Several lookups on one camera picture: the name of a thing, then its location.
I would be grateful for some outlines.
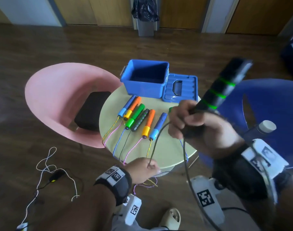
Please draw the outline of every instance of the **white cable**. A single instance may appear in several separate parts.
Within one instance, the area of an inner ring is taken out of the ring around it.
[[[51,149],[53,149],[53,148],[55,148],[55,151],[53,152],[53,154],[50,155],[50,151],[51,151]],[[63,170],[63,171],[67,174],[68,178],[70,178],[70,179],[74,182],[75,193],[76,193],[76,195],[74,195],[74,196],[72,197],[72,201],[73,201],[74,198],[77,198],[77,197],[79,196],[79,195],[77,194],[77,187],[76,187],[75,180],[74,180],[73,178],[71,178],[71,177],[68,175],[68,173],[67,173],[66,170],[64,170],[63,168],[57,168],[56,165],[54,165],[54,164],[47,165],[47,161],[48,161],[48,159],[49,159],[50,157],[52,157],[52,156],[56,153],[56,151],[57,151],[57,148],[56,148],[56,147],[52,147],[51,149],[49,149],[48,156],[47,156],[46,158],[40,160],[40,162],[38,162],[38,164],[36,165],[36,169],[37,169],[38,171],[41,171],[40,180],[39,180],[39,182],[38,182],[38,184],[37,184],[37,186],[36,186],[36,195],[35,195],[35,197],[33,198],[33,200],[32,200],[32,201],[28,204],[28,206],[26,207],[26,215],[25,215],[25,218],[23,219],[23,221],[21,222],[21,224],[23,224],[24,221],[25,221],[26,218],[27,218],[27,215],[28,215],[28,208],[29,208],[29,206],[33,203],[33,201],[34,201],[34,200],[37,198],[37,196],[38,196],[38,193],[39,193],[39,192],[38,192],[38,187],[39,187],[39,185],[40,185],[40,183],[41,183],[42,176],[43,176],[43,173],[44,173],[44,172],[54,173],[54,172],[56,172],[56,171],[59,170],[59,169]],[[39,165],[43,160],[45,160],[45,168],[44,168],[44,169],[39,169],[39,168],[38,168],[38,165]],[[55,169],[52,170],[52,171],[49,169],[49,167],[51,167],[51,166],[54,166],[54,167],[55,167]]]

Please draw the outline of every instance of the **green stripe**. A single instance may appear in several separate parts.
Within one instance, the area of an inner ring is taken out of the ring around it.
[[[218,96],[218,97],[220,97],[220,98],[222,98],[222,99],[225,99],[225,98],[226,98],[225,95],[222,95],[222,94],[216,92],[216,91],[213,90],[213,89],[210,89],[209,91],[210,91],[211,93],[214,93],[216,96]]]
[[[225,84],[230,85],[230,86],[235,86],[236,85],[235,83],[232,83],[232,82],[230,82],[228,80],[225,80],[222,77],[220,77],[219,80],[221,80],[222,82],[224,82]]]
[[[209,108],[211,109],[217,109],[216,106],[209,104],[208,102],[206,102],[204,99],[201,100],[203,103],[205,103]]]

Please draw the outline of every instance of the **hand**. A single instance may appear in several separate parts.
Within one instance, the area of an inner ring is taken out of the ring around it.
[[[185,124],[189,126],[206,125],[201,136],[185,139],[185,141],[197,151],[213,159],[228,156],[244,143],[232,125],[221,117],[208,112],[189,115],[188,111],[196,104],[193,100],[182,100],[178,106],[172,108],[169,113],[171,124],[169,124],[168,133],[173,138],[183,139],[180,130],[184,128]]]
[[[160,168],[155,160],[141,157],[133,160],[124,166],[126,171],[130,174],[133,184],[144,183],[150,177],[160,173]]]

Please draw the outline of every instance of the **black handle with green stripes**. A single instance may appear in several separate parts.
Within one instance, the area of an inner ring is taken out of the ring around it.
[[[145,109],[145,111],[143,111],[139,117],[137,117],[137,119],[135,120],[134,124],[132,124],[132,126],[130,127],[130,130],[135,132],[138,127],[140,126],[140,124],[143,122],[143,120],[148,116],[149,114],[149,109]]]
[[[204,94],[194,109],[190,110],[190,114],[201,111],[214,112],[224,101],[225,98],[233,91],[235,85],[240,83],[245,74],[252,66],[252,61],[243,58],[233,58],[228,65],[219,74],[211,85],[210,89]],[[202,133],[203,126],[193,127],[185,126],[182,129],[184,138],[192,138]]]

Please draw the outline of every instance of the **white cap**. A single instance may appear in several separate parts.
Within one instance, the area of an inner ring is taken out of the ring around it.
[[[273,132],[275,129],[277,129],[275,123],[268,121],[268,120],[264,120],[259,124],[259,128],[261,131],[263,131],[264,133],[270,133]]]

